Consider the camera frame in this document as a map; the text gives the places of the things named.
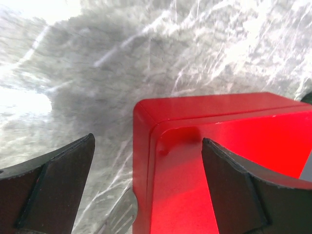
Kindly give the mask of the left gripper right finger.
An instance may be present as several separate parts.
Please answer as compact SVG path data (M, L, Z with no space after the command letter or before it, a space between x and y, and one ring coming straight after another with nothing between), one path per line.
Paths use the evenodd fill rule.
M310 234L312 184L267 169L215 141L202 160L221 234Z

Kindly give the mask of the red tin lid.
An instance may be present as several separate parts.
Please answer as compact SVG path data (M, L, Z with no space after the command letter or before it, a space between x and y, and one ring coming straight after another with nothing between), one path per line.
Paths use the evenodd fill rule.
M312 150L312 107L272 93L145 99L133 112L135 234L219 232L202 141L299 178Z

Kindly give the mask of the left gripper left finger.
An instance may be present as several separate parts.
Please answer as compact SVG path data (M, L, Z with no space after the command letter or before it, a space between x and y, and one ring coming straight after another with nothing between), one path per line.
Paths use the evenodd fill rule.
M95 151L88 134L0 171L2 234L72 232Z

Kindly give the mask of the metal tongs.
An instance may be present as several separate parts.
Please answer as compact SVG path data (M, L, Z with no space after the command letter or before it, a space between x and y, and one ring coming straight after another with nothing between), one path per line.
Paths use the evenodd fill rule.
M126 234L134 223L138 212L137 197L128 188L114 205L98 234Z

